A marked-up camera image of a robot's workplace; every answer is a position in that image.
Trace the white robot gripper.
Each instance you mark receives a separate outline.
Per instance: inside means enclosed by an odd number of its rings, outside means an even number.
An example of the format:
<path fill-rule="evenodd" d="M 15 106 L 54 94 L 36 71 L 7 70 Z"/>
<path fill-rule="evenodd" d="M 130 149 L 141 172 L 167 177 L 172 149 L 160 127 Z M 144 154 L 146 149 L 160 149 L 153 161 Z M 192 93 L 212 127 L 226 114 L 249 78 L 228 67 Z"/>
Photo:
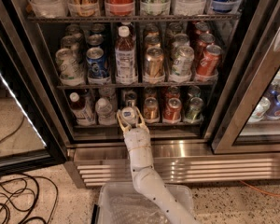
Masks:
<path fill-rule="evenodd" d="M 128 123 L 122 116 L 121 111 L 117 111 L 117 120 L 119 126 L 124 134 L 124 142 L 128 151 L 132 151 L 138 148 L 149 148 L 150 144 L 150 133 L 148 127 L 146 126 L 145 119 L 143 118 L 138 107 L 136 109 L 136 114 L 138 120 L 136 122 L 136 127 L 133 128 L 130 123 Z"/>

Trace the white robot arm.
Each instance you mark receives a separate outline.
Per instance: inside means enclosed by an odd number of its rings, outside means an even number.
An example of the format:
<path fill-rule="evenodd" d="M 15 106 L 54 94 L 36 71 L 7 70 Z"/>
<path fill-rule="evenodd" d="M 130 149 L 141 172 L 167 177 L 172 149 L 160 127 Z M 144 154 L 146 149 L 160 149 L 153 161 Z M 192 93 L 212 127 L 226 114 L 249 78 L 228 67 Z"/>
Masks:
<path fill-rule="evenodd" d="M 134 127 L 121 110 L 117 111 L 117 120 L 129 154 L 134 189 L 156 204 L 172 224 L 200 224 L 168 190 L 155 170 L 149 128 L 136 106 L 133 112 L 136 114 Z"/>

